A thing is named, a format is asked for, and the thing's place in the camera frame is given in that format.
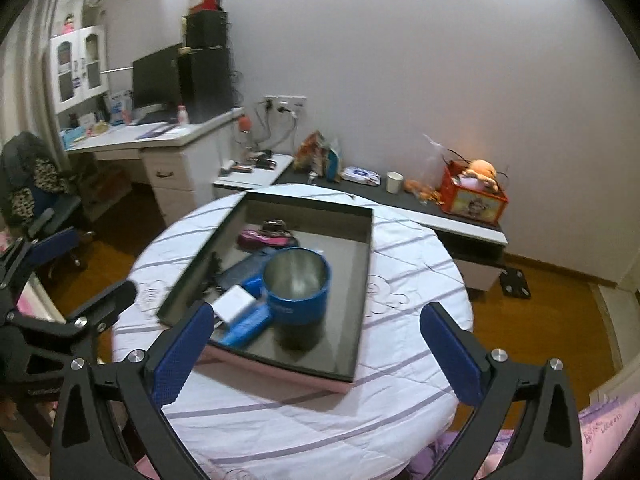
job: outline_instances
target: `white tablecloth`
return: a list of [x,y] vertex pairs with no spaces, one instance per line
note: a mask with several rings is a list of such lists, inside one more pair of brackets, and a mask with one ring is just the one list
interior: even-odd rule
[[[164,413],[213,479],[393,478],[447,429],[457,400],[420,335],[421,307],[439,301],[471,329],[462,277],[434,232],[347,193],[287,184],[271,194],[374,211],[369,295],[356,384],[346,395],[310,390],[207,358]],[[168,290],[242,194],[194,211],[159,235],[134,264],[136,303],[113,330],[114,360],[147,349],[163,327]]]

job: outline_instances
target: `white door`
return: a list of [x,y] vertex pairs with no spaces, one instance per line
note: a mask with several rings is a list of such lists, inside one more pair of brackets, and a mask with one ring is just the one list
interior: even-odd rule
[[49,72],[53,104],[59,114],[82,101],[78,32],[53,38],[49,51]]
[[84,99],[109,91],[104,29],[87,27],[78,30],[80,43],[80,67],[82,76],[82,94]]

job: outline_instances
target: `metal screw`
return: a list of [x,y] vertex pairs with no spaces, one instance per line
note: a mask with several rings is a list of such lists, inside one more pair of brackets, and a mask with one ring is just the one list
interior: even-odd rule
[[71,361],[71,369],[72,370],[79,370],[83,366],[84,366],[84,359],[82,359],[81,357],[78,357],[78,358],[74,359],[73,361]]
[[132,363],[139,363],[144,358],[145,358],[144,350],[133,350],[129,352],[129,355],[127,356],[127,359]]
[[494,348],[493,350],[491,350],[491,357],[494,361],[503,363],[509,358],[509,355],[502,348]]
[[562,370],[564,368],[564,363],[557,357],[552,358],[551,361],[549,361],[549,365],[554,370]]

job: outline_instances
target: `black tray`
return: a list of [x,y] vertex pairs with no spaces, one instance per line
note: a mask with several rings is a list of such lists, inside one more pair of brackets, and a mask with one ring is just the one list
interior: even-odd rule
[[[269,219],[284,220],[301,247],[322,251],[332,267],[325,336],[307,352],[281,348],[271,328],[243,350],[217,343],[222,336],[217,331],[210,344],[220,350],[215,355],[221,359],[257,372],[347,391],[354,380],[367,296],[372,215],[372,210],[365,207],[248,192],[184,270],[158,310],[158,317],[171,326],[178,322],[197,297],[213,253],[222,260],[222,269],[247,256],[236,247],[236,238],[242,229],[255,228]],[[213,303],[217,293],[210,291],[202,298]],[[324,381],[309,382],[305,377]]]

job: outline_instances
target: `drawer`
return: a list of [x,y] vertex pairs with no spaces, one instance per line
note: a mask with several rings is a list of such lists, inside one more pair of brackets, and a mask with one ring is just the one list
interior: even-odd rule
[[462,275],[465,286],[468,288],[487,291],[493,286],[502,272],[500,267],[491,267],[455,258],[453,261]]
[[197,208],[195,193],[191,191],[155,187],[154,194],[167,227]]
[[145,163],[146,175],[149,183],[153,187],[164,187],[169,189],[193,189],[193,183],[189,176],[186,159],[180,152],[167,153],[144,152],[142,161]]
[[94,152],[95,160],[139,160],[140,150],[108,150]]

